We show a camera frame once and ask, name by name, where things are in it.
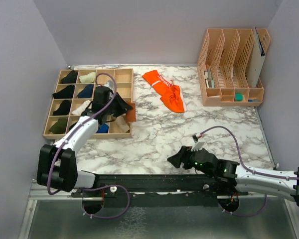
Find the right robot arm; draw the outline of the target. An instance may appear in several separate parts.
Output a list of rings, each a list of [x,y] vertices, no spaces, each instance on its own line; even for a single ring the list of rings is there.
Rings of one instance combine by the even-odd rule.
[[[225,195],[232,192],[255,192],[296,202],[299,207],[299,167],[297,171],[277,171],[255,168],[235,161],[219,159],[202,147],[196,136],[195,145],[182,146],[167,160],[175,168],[195,168],[219,182]]]

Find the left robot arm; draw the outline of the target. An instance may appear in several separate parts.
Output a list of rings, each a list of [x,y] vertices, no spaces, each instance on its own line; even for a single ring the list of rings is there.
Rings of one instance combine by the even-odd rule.
[[[96,196],[100,184],[95,181],[94,173],[77,170],[76,155],[108,117],[119,117],[132,109],[117,92],[114,78],[102,86],[96,86],[92,102],[73,128],[53,145],[46,144],[40,149],[37,183],[46,186],[50,195],[83,188],[88,196]]]

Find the bright orange underwear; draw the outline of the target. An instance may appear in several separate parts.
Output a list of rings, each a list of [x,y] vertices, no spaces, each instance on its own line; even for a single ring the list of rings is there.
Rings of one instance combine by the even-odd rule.
[[[142,77],[160,95],[160,100],[169,110],[175,113],[184,113],[187,111],[182,88],[175,85],[172,79],[166,78],[157,70],[146,72]]]

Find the rust brown underwear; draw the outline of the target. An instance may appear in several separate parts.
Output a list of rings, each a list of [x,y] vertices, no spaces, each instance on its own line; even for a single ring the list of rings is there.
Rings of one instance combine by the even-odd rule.
[[[132,109],[126,113],[126,117],[125,117],[126,122],[128,122],[128,123],[135,122],[136,121],[136,105],[134,102],[127,102],[127,104],[129,106],[131,106]]]

